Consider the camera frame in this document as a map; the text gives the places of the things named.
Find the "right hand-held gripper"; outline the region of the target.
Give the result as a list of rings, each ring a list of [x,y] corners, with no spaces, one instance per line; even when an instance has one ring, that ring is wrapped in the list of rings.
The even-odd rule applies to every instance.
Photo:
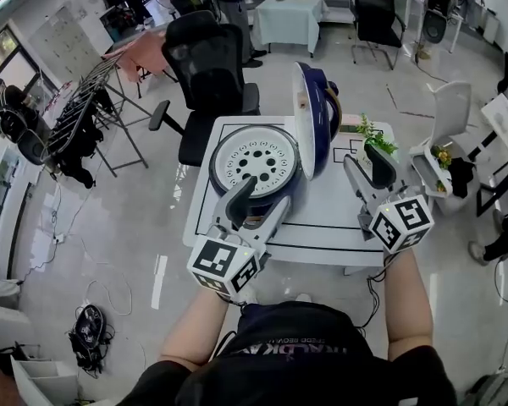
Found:
[[[366,171],[346,154],[344,170],[355,195],[362,201],[357,216],[365,240],[376,238],[388,253],[417,245],[433,227],[424,197],[397,179],[394,160],[375,145],[366,145],[372,167]]]

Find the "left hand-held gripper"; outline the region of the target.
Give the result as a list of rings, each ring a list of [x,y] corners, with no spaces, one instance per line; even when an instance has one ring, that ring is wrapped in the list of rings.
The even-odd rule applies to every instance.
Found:
[[[277,232],[291,207],[286,195],[258,222],[244,222],[257,177],[250,176],[227,191],[217,202],[213,223],[199,235],[187,262],[197,283],[225,297],[239,297],[264,268],[270,254],[265,245]],[[243,237],[238,231],[243,224]]]

